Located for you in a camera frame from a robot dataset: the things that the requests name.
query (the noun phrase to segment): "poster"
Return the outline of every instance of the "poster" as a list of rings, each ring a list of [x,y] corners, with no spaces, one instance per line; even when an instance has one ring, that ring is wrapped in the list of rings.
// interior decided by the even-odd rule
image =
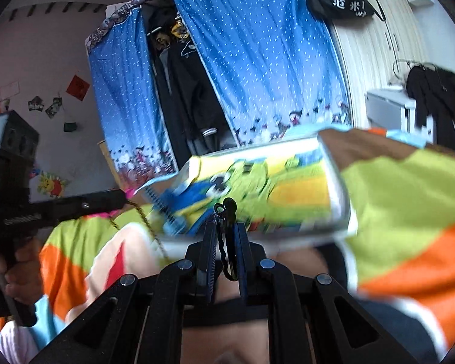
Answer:
[[[44,102],[39,96],[35,96],[29,101],[29,110],[38,110],[39,112],[42,112],[43,109]]]
[[[79,101],[84,100],[86,93],[88,93],[89,83],[81,79],[77,75],[74,75],[69,87],[66,90],[66,93],[77,98]]]
[[[56,113],[59,112],[59,109],[61,109],[61,105],[62,105],[62,98],[54,97],[54,100],[52,101],[52,105],[45,110],[45,112],[47,113],[47,116],[49,116],[49,118],[51,118],[51,119],[54,116],[56,116]]]
[[[59,176],[42,171],[39,176],[37,191],[41,194],[49,195],[52,198],[62,197],[64,188],[69,181],[61,179]]]

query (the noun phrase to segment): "wardrobe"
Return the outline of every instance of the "wardrobe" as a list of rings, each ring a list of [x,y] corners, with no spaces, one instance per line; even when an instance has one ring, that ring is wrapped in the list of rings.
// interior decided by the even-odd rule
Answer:
[[[378,0],[386,22],[377,17],[331,26],[352,107],[354,126],[369,128],[365,95],[404,74],[406,62],[426,62],[426,47],[408,0]],[[369,0],[378,9],[376,0]]]

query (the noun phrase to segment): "curtain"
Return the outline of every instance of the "curtain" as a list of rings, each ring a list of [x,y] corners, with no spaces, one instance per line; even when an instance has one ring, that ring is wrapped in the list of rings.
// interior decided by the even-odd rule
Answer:
[[[90,50],[89,62],[106,144],[120,178],[137,188],[175,171],[139,8]]]
[[[350,125],[326,25],[305,0],[175,0],[240,144],[304,123]]]

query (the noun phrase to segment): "photo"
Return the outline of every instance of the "photo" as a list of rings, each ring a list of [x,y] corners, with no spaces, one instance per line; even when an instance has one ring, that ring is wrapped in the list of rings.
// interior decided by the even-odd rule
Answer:
[[[42,112],[43,109],[44,102],[39,96],[35,96],[29,101],[29,110],[38,110],[39,112]]]
[[[59,111],[59,109],[61,108],[61,105],[62,105],[62,98],[54,97],[54,99],[52,101],[52,105],[45,110],[45,112],[47,113],[47,116],[49,116],[49,118],[52,119],[56,115],[56,113]]]

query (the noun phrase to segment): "black handle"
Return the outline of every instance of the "black handle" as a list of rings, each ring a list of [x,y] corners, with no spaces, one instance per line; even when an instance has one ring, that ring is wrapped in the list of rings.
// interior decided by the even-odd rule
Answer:
[[[0,240],[0,253],[7,262],[7,269],[9,270],[15,264],[17,260],[15,258],[15,251],[25,245],[29,241],[29,238],[21,240]],[[0,288],[2,291],[5,289],[7,281],[4,275],[0,275]],[[35,305],[25,305],[21,302],[14,300],[12,297],[3,294],[7,303],[8,309],[10,310],[13,319],[18,326],[21,327],[32,327],[37,323],[37,317],[35,316]]]

